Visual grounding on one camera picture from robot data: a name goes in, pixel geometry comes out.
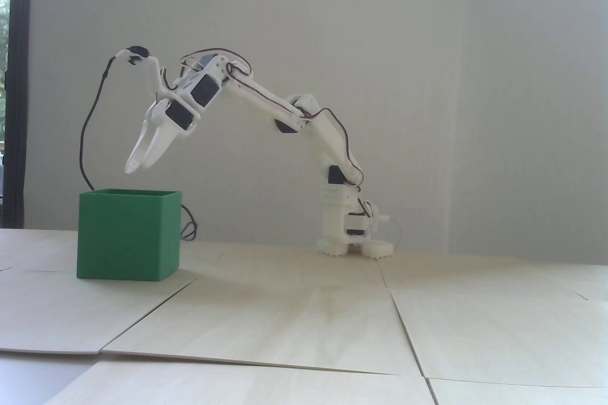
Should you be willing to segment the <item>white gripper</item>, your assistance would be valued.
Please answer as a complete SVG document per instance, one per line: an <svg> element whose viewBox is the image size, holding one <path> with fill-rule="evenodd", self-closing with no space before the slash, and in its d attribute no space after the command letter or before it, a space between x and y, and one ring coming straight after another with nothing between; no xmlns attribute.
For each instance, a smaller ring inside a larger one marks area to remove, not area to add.
<svg viewBox="0 0 608 405"><path fill-rule="evenodd" d="M150 168L176 138L191 134L200 121L199 112L177 95L156 91L154 97L155 102L145 113L141 134L124 165L127 175L141 167Z"/></svg>

